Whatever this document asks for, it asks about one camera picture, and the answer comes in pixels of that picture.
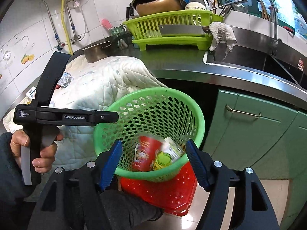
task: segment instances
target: bowl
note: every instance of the bowl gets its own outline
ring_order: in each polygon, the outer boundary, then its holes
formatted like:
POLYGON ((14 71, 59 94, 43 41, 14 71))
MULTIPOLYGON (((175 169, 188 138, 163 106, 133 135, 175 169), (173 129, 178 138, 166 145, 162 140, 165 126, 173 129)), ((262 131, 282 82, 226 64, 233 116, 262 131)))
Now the bowl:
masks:
POLYGON ((199 2, 190 2, 185 6, 185 10, 190 9, 199 9, 199 10, 207 10, 206 6, 199 2))
POLYGON ((179 0, 155 0, 148 3, 139 3, 136 6, 136 11, 140 16, 176 10, 182 10, 182 5, 179 0))

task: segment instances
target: stainless steel countertop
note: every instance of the stainless steel countertop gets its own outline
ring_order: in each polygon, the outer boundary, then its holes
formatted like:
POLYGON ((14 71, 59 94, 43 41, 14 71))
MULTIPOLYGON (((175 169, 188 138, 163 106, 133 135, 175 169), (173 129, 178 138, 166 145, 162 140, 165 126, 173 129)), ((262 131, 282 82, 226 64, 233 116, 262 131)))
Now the stainless steel countertop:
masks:
POLYGON ((307 110, 307 91, 282 78, 248 67, 203 62, 204 51, 188 46, 133 47, 119 52, 144 62, 156 78, 189 80, 248 91, 307 110))

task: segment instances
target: finger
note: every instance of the finger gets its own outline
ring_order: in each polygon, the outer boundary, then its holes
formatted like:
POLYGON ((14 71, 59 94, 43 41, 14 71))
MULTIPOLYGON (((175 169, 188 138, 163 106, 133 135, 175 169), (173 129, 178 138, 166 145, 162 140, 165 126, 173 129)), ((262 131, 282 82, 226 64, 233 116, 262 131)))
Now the finger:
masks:
POLYGON ((40 156, 43 157, 43 158, 54 157, 54 155, 56 154, 56 150, 57 150, 57 144, 55 142, 53 142, 53 144, 51 146, 43 148, 40 151, 40 156))
POLYGON ((47 173, 51 170, 51 166, 45 168, 34 168, 37 173, 47 173))
POLYGON ((57 136, 56 136, 56 139, 57 141, 62 141, 64 138, 63 134, 60 132, 57 136))
POLYGON ((20 157, 20 147, 29 146, 30 138, 23 130, 17 130, 14 132, 11 140, 11 150, 14 157, 20 157))
POLYGON ((52 165, 52 163, 55 161, 55 157, 51 158, 36 158, 32 161, 32 165, 36 168, 45 168, 52 165))

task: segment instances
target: green plastic basket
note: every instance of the green plastic basket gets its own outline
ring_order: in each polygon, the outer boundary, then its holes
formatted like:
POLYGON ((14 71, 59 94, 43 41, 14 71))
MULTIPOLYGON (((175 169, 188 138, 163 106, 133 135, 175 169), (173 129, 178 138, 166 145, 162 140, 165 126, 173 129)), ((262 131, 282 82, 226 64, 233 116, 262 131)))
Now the green plastic basket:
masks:
POLYGON ((163 182, 175 177, 188 162, 184 154, 170 166, 149 172, 134 172, 131 164, 140 132, 163 138, 172 137, 183 149, 189 139, 200 146, 205 133, 205 119, 199 105, 187 94, 170 88, 147 88, 130 93, 107 111, 116 111, 116 123, 100 123, 94 130, 96 154, 111 148, 116 139, 123 143, 123 155, 115 174, 126 178, 163 182))
POLYGON ((223 17, 208 10, 179 10, 142 16, 123 22, 138 44, 140 50, 146 50, 146 45, 180 44, 196 45, 199 50, 208 50, 212 42, 212 34, 199 36, 162 36, 158 25, 180 24, 209 26, 214 21, 222 22, 223 17))

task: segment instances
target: green cabinet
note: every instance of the green cabinet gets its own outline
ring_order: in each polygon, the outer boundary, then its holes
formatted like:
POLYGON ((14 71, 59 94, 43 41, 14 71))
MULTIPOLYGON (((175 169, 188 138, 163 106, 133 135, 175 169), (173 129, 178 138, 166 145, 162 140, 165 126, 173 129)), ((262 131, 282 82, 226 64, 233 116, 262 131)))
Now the green cabinet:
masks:
POLYGON ((252 168, 260 179, 289 179, 286 212, 280 228, 287 229, 307 200, 307 115, 298 112, 274 147, 252 168))
POLYGON ((228 168, 243 170, 274 146, 296 115, 280 104, 220 90, 203 151, 228 168), (226 105, 239 112, 228 111, 226 105))

